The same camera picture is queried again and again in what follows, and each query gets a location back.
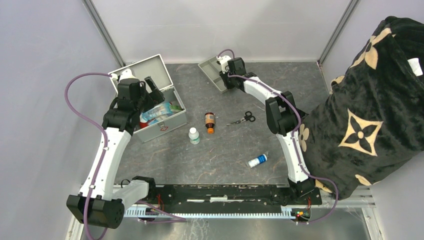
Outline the blue white gauze packet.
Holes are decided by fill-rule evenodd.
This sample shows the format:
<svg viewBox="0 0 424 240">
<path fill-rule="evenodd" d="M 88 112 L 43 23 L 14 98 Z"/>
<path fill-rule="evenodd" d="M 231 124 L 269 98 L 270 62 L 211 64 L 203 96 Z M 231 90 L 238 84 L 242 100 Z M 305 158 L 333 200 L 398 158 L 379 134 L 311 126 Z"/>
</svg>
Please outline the blue white gauze packet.
<svg viewBox="0 0 424 240">
<path fill-rule="evenodd" d="M 152 108 L 151 110 L 143 112 L 140 115 L 140 119 L 150 121 L 150 120 L 153 120 L 153 119 L 155 119 L 159 116 L 163 116 L 163 117 L 167 118 L 167 117 L 172 115 L 171 106 L 172 106 L 172 104 L 170 102 L 161 103 L 161 104 L 155 106 L 154 108 Z"/>
</svg>

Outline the grey divider tray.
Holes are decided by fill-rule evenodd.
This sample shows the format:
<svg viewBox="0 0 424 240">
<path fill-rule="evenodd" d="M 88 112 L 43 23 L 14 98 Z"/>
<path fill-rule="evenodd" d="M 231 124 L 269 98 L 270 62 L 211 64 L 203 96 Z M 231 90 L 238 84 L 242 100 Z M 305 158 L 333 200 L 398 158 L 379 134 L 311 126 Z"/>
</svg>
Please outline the grey divider tray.
<svg viewBox="0 0 424 240">
<path fill-rule="evenodd" d="M 215 56 L 200 62 L 198 67 L 220 93 L 224 93 L 228 90 L 220 76 L 220 71 L 222 69 L 221 66 L 217 63 L 217 58 Z"/>
</svg>

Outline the grey metal case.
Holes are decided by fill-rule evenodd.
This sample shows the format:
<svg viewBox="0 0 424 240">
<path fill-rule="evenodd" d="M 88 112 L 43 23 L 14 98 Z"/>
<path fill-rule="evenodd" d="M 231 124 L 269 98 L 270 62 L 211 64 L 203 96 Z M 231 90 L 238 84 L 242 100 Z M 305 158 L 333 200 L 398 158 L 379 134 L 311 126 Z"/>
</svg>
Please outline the grey metal case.
<svg viewBox="0 0 424 240">
<path fill-rule="evenodd" d="M 165 133 L 171 132 L 188 123 L 186 108 L 175 89 L 174 83 L 165 66 L 160 54 L 148 57 L 146 59 L 133 62 L 127 66 L 121 67 L 109 72 L 115 91 L 118 91 L 118 84 L 121 76 L 135 77 L 144 82 L 146 98 L 149 100 L 145 105 L 143 112 L 148 111 L 148 107 L 154 109 L 169 103 L 174 107 L 181 107 L 179 112 L 171 112 L 166 117 L 155 117 L 147 121 L 146 127 L 138 127 L 133 135 L 137 136 L 143 143 L 153 140 Z"/>
</svg>

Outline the brown medicine bottle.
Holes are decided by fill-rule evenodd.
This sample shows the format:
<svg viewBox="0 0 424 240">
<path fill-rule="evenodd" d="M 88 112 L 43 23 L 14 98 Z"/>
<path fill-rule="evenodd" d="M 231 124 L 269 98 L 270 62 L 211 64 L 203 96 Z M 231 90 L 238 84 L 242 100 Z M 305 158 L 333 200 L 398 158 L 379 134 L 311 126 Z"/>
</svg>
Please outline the brown medicine bottle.
<svg viewBox="0 0 424 240">
<path fill-rule="evenodd" d="M 215 114 L 212 112 L 207 112 L 204 115 L 205 127 L 207 128 L 208 134 L 213 134 L 215 132 L 216 118 Z"/>
</svg>

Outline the clear white plastic bottle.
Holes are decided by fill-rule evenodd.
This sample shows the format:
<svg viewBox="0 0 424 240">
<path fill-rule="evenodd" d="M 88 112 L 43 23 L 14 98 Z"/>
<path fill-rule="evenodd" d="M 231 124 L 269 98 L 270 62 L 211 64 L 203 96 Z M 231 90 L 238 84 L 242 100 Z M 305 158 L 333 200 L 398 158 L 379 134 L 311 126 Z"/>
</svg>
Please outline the clear white plastic bottle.
<svg viewBox="0 0 424 240">
<path fill-rule="evenodd" d="M 200 135 L 195 127 L 189 129 L 188 136 L 191 144 L 197 145 L 200 142 Z"/>
</svg>

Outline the white blue small bottle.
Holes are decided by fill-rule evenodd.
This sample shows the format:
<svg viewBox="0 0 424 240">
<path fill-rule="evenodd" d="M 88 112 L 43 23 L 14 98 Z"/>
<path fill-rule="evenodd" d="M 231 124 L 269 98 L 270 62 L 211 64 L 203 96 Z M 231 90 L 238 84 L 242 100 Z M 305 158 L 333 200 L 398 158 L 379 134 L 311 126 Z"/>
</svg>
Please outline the white blue small bottle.
<svg viewBox="0 0 424 240">
<path fill-rule="evenodd" d="M 260 165 L 260 164 L 263 164 L 264 162 L 266 162 L 268 160 L 268 157 L 267 157 L 267 155 L 264 153 L 264 154 L 261 154 L 261 155 L 259 155 L 259 156 L 257 156 L 256 158 L 254 158 L 254 159 L 252 159 L 252 160 L 249 160 L 248 162 L 247 162 L 247 165 L 250 167 L 250 168 L 254 168 L 254 167 L 256 167 L 256 166 L 258 166 L 258 165 Z"/>
</svg>

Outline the red first aid pouch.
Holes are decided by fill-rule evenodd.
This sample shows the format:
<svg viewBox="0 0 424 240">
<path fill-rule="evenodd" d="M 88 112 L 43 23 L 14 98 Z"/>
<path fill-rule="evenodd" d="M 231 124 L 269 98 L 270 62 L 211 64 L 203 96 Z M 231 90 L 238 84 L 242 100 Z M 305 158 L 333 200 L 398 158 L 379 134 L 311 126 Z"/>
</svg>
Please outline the red first aid pouch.
<svg viewBox="0 0 424 240">
<path fill-rule="evenodd" d="M 147 122 L 139 122 L 140 129 L 146 128 L 148 126 L 149 126 L 149 124 Z"/>
</svg>

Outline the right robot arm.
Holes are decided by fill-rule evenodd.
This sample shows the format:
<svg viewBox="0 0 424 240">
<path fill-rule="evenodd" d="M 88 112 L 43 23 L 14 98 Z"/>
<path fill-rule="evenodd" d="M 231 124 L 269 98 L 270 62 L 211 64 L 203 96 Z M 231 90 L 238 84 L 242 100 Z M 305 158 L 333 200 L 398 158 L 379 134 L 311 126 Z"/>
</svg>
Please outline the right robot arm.
<svg viewBox="0 0 424 240">
<path fill-rule="evenodd" d="M 289 91 L 275 90 L 256 74 L 247 72 L 245 62 L 240 57 L 217 56 L 216 62 L 221 67 L 219 75 L 227 89 L 237 88 L 264 104 L 268 129 L 276 135 L 286 161 L 289 199 L 295 204 L 302 204 L 315 188 L 315 181 L 309 176 L 300 151 L 301 116 L 293 95 Z"/>
</svg>

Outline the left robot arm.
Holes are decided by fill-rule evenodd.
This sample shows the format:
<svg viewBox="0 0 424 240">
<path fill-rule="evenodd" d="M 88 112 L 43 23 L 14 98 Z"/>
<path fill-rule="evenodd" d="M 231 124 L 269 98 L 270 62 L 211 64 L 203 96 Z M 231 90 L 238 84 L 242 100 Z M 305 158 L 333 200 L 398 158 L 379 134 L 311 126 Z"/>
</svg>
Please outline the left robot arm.
<svg viewBox="0 0 424 240">
<path fill-rule="evenodd" d="M 140 115 L 165 100 L 150 76 L 140 81 L 133 75 L 118 76 L 117 97 L 103 116 L 101 139 L 92 168 L 76 195 L 69 195 L 66 206 L 84 225 L 116 229 L 126 210 L 142 200 L 153 203 L 157 198 L 155 181 L 149 177 L 134 177 L 130 183 L 114 191 L 114 180 Z"/>
</svg>

